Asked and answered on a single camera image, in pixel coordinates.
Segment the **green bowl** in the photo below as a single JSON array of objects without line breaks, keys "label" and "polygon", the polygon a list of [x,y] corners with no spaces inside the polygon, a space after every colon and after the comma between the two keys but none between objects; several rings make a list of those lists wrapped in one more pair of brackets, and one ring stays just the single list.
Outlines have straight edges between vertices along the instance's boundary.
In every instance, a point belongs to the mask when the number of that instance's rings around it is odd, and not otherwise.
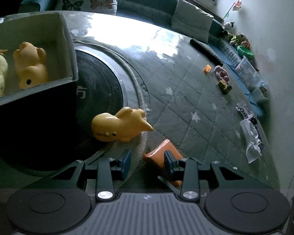
[{"label": "green bowl", "polygon": [[246,56],[247,59],[254,59],[254,53],[248,48],[237,46],[237,52],[239,53],[240,57]]}]

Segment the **open box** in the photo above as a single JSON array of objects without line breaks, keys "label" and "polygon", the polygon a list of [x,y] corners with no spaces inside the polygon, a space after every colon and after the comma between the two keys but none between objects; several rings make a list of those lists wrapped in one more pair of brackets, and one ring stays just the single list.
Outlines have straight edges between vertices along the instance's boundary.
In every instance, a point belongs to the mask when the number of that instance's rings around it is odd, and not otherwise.
[{"label": "open box", "polygon": [[[19,89],[13,52],[22,42],[46,51],[48,83]],[[8,49],[9,65],[0,97],[0,152],[52,152],[65,147],[76,126],[78,72],[64,17],[51,13],[1,23],[0,49]]]}]

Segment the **pink toy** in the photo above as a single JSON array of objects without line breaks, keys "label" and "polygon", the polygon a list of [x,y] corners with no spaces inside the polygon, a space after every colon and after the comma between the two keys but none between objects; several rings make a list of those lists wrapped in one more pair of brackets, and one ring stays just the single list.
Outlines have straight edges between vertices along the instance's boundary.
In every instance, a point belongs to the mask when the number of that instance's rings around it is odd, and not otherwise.
[{"label": "pink toy", "polygon": [[224,80],[227,85],[230,84],[230,79],[227,71],[223,69],[220,65],[214,68],[214,72],[217,75],[218,80]]}]

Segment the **metal screw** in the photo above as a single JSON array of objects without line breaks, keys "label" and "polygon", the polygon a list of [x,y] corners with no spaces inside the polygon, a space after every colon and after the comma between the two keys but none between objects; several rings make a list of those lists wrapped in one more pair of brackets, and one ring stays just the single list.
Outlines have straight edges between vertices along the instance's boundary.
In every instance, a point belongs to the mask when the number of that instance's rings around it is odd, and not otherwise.
[{"label": "metal screw", "polygon": [[195,199],[198,197],[198,193],[193,192],[193,191],[187,191],[183,193],[183,197],[187,199]]},{"label": "metal screw", "polygon": [[109,191],[102,191],[99,192],[97,196],[101,199],[110,199],[113,196],[113,193]]}]

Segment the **white plastic wrapper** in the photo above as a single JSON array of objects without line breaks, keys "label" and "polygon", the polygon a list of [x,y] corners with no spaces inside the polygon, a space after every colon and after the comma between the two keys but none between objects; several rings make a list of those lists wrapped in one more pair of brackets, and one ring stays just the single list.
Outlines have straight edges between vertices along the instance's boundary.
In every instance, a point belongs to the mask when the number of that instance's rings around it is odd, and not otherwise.
[{"label": "white plastic wrapper", "polygon": [[258,139],[258,133],[255,126],[248,119],[242,120],[240,124],[247,142],[246,158],[250,164],[261,157],[260,148],[258,147],[260,139]]}]

